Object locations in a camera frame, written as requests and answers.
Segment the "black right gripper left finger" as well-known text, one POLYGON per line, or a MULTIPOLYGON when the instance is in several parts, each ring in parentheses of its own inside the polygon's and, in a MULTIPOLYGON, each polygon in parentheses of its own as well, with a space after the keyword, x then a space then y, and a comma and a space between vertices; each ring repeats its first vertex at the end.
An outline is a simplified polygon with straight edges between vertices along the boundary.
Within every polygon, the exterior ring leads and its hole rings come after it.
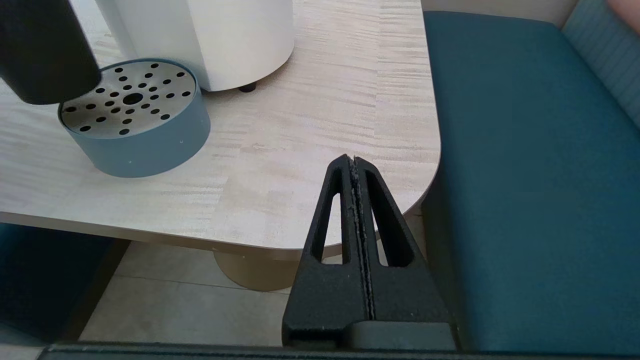
POLYGON ((337 347, 347 327, 370 317, 353 170, 354 161, 345 154, 327 166, 282 318, 286 347, 337 347), (342 262, 326 264, 323 251, 334 196, 340 201, 342 262))

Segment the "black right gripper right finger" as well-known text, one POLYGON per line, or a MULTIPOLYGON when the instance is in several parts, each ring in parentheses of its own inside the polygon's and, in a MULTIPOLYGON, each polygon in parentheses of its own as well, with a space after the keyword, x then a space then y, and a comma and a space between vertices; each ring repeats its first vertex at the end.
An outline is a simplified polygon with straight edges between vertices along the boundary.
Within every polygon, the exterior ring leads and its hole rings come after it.
POLYGON ((448 322, 440 296, 407 221, 380 171, 354 160, 365 304, 372 321, 448 322))

